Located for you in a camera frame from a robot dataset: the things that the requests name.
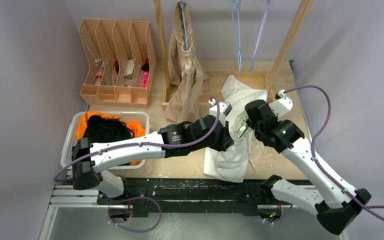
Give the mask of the white shorts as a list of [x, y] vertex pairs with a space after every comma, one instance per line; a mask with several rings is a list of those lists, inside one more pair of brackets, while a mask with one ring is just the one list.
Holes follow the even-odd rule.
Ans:
[[221, 152], [206, 148], [203, 173], [225, 182], [241, 183], [247, 171], [253, 140], [251, 130], [247, 130], [243, 138], [239, 139], [241, 127], [246, 124], [245, 105], [254, 100], [266, 101], [268, 91], [251, 88], [234, 75], [229, 75], [220, 93], [224, 101], [232, 106], [226, 121], [234, 144], [227, 151]]

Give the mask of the light blue hanger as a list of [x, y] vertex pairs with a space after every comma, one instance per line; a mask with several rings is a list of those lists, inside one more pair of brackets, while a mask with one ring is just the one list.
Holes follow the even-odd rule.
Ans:
[[241, 4], [242, 4], [241, 0], [230, 1], [232, 28], [234, 33], [235, 45], [236, 45], [237, 65], [238, 65], [239, 72], [242, 72], [243, 70], [243, 60], [242, 60], [242, 53], [241, 53], [241, 17], [240, 17]]

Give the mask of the orange shorts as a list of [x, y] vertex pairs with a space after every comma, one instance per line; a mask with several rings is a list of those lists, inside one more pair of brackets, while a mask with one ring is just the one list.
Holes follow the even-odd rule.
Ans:
[[[117, 120], [121, 121], [120, 116], [111, 116], [111, 115], [101, 113], [101, 112], [85, 113], [84, 116], [80, 120], [78, 129], [77, 129], [76, 134], [75, 134], [77, 140], [82, 139], [83, 133], [85, 132], [86, 127], [87, 127], [87, 120], [91, 116], [94, 116], [94, 115], [101, 116], [104, 119], [117, 119]], [[133, 130], [133, 133], [134, 133], [133, 139], [138, 138], [138, 137], [143, 137], [146, 135], [146, 130], [141, 126], [141, 124], [138, 121], [126, 121], [125, 123], [129, 129]]]

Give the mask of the lilac plastic hanger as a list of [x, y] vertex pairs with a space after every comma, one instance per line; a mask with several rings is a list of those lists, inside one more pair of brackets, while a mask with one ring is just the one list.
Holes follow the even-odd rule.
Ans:
[[271, 0], [266, 0], [265, 6], [264, 6], [263, 17], [262, 17], [262, 20], [261, 20], [261, 25], [260, 25], [260, 28], [259, 28], [257, 40], [256, 40], [256, 43], [255, 43], [254, 51], [253, 51], [253, 54], [252, 54], [250, 65], [249, 65], [249, 71], [253, 70], [253, 67], [254, 67], [254, 64], [255, 64], [255, 61], [256, 61], [256, 58], [257, 58], [257, 54], [258, 54], [259, 46], [261, 44], [261, 40], [262, 40], [262, 37], [263, 37], [263, 32], [264, 32], [264, 29], [265, 29], [265, 25], [266, 25], [266, 21], [267, 21], [267, 16], [268, 16], [268, 12], [269, 12], [269, 9], [270, 9], [270, 5], [271, 5]]

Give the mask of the black shorts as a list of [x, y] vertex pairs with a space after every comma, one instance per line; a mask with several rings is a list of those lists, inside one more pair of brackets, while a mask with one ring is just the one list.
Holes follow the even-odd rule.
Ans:
[[82, 138], [87, 138], [89, 143], [112, 143], [129, 140], [134, 136], [133, 130], [125, 122], [93, 115], [87, 120]]

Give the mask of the white plastic perforated basket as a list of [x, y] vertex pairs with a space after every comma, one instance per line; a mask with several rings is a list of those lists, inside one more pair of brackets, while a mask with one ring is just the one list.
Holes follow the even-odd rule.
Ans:
[[[66, 138], [62, 147], [60, 165], [64, 167], [66, 164], [69, 164], [72, 161], [72, 147], [77, 143], [76, 132], [78, 126], [80, 125], [81, 119], [84, 114], [92, 114], [96, 112], [92, 111], [83, 111], [74, 115], [72, 121], [68, 127]], [[146, 134], [150, 133], [150, 117], [144, 111], [101, 111], [103, 114], [121, 117], [123, 122], [126, 121], [136, 121], [141, 124], [145, 129]]]

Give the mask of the green hanger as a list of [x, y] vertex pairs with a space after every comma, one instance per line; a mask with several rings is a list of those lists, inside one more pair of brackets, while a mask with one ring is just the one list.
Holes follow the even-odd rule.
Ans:
[[247, 133], [248, 129], [249, 129], [249, 126], [247, 124], [240, 128], [239, 139], [244, 137], [244, 135]]

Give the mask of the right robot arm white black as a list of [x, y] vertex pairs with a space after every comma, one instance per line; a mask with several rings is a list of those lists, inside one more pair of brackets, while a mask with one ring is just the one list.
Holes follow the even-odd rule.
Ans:
[[260, 196], [268, 204], [284, 201], [311, 213], [328, 232], [338, 236], [361, 213], [372, 195], [365, 188], [355, 188], [322, 157], [312, 153], [310, 141], [295, 123], [279, 120], [278, 115], [291, 108], [292, 102], [286, 98], [272, 103], [254, 100], [244, 107], [246, 123], [257, 140], [298, 167], [315, 189], [272, 175], [261, 184]]

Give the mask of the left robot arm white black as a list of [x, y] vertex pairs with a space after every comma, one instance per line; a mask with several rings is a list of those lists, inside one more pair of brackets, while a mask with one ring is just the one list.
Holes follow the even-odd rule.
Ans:
[[75, 190], [97, 189], [122, 205], [128, 201], [129, 191], [109, 169], [135, 161], [187, 156], [204, 148], [225, 152], [233, 144], [229, 124], [213, 115], [117, 142], [91, 143], [84, 137], [73, 147], [72, 185]]

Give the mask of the beige shorts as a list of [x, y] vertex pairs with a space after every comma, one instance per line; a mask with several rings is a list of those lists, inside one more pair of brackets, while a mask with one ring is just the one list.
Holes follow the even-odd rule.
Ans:
[[180, 0], [174, 8], [168, 48], [169, 82], [176, 86], [165, 109], [165, 117], [176, 123], [194, 122], [200, 117], [199, 98], [210, 89], [210, 78], [196, 57], [196, 40], [187, 3], [184, 2], [188, 50], [185, 50]]

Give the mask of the wooden clothes rack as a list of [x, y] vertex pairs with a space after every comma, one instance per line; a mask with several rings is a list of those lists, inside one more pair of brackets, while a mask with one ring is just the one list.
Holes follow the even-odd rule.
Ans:
[[[282, 69], [283, 64], [286, 62], [288, 53], [290, 52], [293, 43], [307, 17], [308, 12], [312, 7], [312, 0], [302, 0], [293, 18], [293, 21], [289, 27], [289, 30], [284, 38], [280, 51], [273, 62], [271, 70], [244, 70], [239, 72], [227, 67], [207, 69], [206, 72], [211, 78], [211, 89], [206, 93], [208, 96], [210, 93], [215, 94], [216, 91], [221, 90], [221, 87], [229, 75], [234, 75], [237, 79], [249, 85], [250, 87], [257, 89], [267, 89], [268, 99], [270, 102], [275, 99], [275, 80]], [[162, 108], [166, 109], [169, 100], [173, 97], [174, 86], [169, 81], [169, 63], [168, 63], [168, 50], [165, 40], [165, 31], [163, 23], [163, 12], [161, 2], [159, 0], [154, 1], [155, 16], [158, 28], [158, 36], [160, 41], [160, 50], [162, 57], [162, 66], [164, 71], [164, 88], [162, 93]]]

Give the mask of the pink marker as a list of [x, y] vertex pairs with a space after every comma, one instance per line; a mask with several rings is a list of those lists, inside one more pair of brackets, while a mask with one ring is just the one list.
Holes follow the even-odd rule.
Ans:
[[143, 71], [142, 72], [142, 87], [143, 88], [147, 88], [148, 81], [149, 81], [149, 72], [148, 71]]

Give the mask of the white small box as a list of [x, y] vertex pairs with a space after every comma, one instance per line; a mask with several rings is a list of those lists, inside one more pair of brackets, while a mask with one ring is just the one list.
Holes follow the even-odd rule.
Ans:
[[135, 72], [135, 61], [133, 59], [128, 59], [124, 69], [124, 78], [131, 80]]

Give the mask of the peach plastic file organizer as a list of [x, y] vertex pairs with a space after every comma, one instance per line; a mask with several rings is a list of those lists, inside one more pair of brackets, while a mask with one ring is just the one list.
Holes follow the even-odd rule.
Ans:
[[[79, 36], [88, 61], [80, 96], [89, 105], [148, 108], [156, 72], [156, 55], [148, 21], [85, 18]], [[124, 78], [134, 60], [132, 79]], [[147, 88], [142, 87], [148, 72]]]

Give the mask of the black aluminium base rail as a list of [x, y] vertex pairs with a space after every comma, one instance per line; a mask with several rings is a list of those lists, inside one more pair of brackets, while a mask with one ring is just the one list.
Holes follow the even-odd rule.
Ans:
[[57, 185], [51, 205], [62, 208], [106, 208], [113, 216], [146, 218], [150, 213], [268, 214], [279, 206], [269, 192], [275, 178], [231, 183], [205, 178], [127, 178], [125, 193], [115, 199], [95, 189]]

